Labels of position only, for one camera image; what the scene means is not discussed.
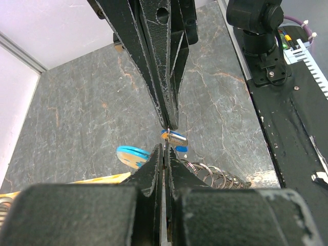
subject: white wall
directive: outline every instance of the white wall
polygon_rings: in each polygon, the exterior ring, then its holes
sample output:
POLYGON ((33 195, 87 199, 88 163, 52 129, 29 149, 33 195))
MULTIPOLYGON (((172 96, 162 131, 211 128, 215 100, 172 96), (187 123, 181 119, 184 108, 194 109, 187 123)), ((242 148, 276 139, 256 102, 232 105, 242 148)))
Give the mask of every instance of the white wall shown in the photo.
POLYGON ((113 42, 87 0, 1 0, 0 30, 48 69, 113 42))
POLYGON ((39 75, 0 47, 0 187, 39 75))

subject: metal spring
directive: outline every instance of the metal spring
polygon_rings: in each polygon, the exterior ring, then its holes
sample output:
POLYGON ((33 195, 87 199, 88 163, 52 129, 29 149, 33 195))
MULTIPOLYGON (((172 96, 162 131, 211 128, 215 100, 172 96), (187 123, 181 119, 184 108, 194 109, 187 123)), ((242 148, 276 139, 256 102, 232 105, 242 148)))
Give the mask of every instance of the metal spring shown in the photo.
POLYGON ((202 179, 206 181, 208 177, 211 178, 211 187, 216 189, 248 189, 251 186, 250 182, 244 182, 239 177, 232 175, 231 173, 221 170, 218 167, 206 166, 200 162, 189 162, 182 159, 182 163, 192 170, 192 172, 199 177, 199 172, 205 170, 208 174, 202 179))
POLYGON ((8 206, 7 204, 8 203, 12 204, 12 202, 13 199, 10 197, 6 197, 6 196, 0 197, 0 230, 10 208, 10 206, 8 206))

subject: coiled wire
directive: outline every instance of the coiled wire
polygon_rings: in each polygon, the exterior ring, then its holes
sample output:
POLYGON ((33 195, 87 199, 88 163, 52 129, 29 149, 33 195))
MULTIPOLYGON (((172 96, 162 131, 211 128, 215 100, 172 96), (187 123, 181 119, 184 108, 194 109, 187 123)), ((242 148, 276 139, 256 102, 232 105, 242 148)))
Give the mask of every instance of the coiled wire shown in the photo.
POLYGON ((12 204, 13 199, 10 197, 0 197, 0 230, 2 228, 2 225, 5 221, 5 218, 8 214, 10 206, 8 204, 12 204))
POLYGON ((192 172, 201 179, 200 172, 205 170, 207 175, 202 179, 206 182, 208 178, 211 179, 211 187, 216 189, 248 189, 251 186, 250 182, 244 182, 239 177, 232 175, 231 173, 221 170, 218 167, 206 166, 200 162, 189 162, 182 159, 181 162, 192 172))

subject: gray metal strip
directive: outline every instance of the gray metal strip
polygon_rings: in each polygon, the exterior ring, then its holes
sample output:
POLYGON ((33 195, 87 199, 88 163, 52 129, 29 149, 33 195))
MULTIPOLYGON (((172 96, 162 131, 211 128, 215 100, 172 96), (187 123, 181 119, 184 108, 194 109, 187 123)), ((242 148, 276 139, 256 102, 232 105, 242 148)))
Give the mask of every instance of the gray metal strip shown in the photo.
POLYGON ((29 66, 35 72, 41 74, 48 69, 40 64, 37 60, 31 57, 26 51, 20 48, 17 44, 15 44, 12 40, 6 37, 3 33, 0 32, 0 46, 22 61, 24 64, 29 66))
POLYGON ((239 60, 239 63, 240 63, 240 66, 241 66, 241 69, 242 69, 242 72, 244 74, 244 77, 245 77, 245 80, 249 80, 252 78, 251 76, 251 73, 250 73, 250 70, 248 68, 248 65, 245 61, 245 58, 244 58, 244 55, 242 53, 242 50, 240 49, 239 47, 239 44, 238 44, 238 41, 235 37, 235 34, 234 34, 234 29, 231 25, 229 25, 229 23, 227 22, 227 16, 226 16, 226 13, 227 13, 227 4, 228 4, 228 0, 217 0, 217 2, 219 3, 219 7, 220 7, 220 10, 221 10, 221 13, 222 13, 222 16, 223 16, 223 19, 224 19, 224 22, 225 22, 225 25, 227 27, 227 30, 229 32, 229 35, 230 35, 230 39, 231 39, 231 42, 235 48, 235 51, 236 51, 236 55, 237 55, 237 58, 239 60))

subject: yellow strip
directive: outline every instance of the yellow strip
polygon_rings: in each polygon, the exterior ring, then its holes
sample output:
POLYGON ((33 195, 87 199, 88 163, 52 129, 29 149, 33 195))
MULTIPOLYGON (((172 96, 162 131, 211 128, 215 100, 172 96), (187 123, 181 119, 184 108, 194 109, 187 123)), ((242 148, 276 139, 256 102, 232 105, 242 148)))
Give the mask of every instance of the yellow strip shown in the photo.
MULTIPOLYGON (((123 180, 128 178, 131 175, 131 173, 121 173, 121 174, 116 174, 116 175, 111 175, 111 176, 106 176, 106 177, 99 177, 99 178, 92 178, 88 180, 81 180, 81 181, 76 181, 72 183, 121 183, 123 180)), ((7 196, 11 198, 15 198, 20 191, 13 192, 13 193, 7 193, 7 194, 0 194, 0 197, 2 196, 7 196)))
POLYGON ((285 39, 286 39, 287 41, 292 40, 292 38, 291 38, 289 35, 285 35, 285 39))

